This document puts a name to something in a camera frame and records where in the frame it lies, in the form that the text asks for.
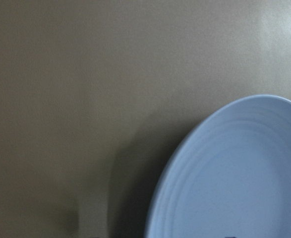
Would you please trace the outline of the blue plate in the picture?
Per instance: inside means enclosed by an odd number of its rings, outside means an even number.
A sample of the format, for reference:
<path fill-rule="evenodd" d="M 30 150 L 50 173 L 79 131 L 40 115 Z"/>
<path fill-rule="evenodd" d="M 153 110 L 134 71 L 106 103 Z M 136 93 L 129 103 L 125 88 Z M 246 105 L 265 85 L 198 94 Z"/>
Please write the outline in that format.
<path fill-rule="evenodd" d="M 147 238 L 291 238 L 291 101 L 254 95 L 200 123 L 169 159 Z"/>

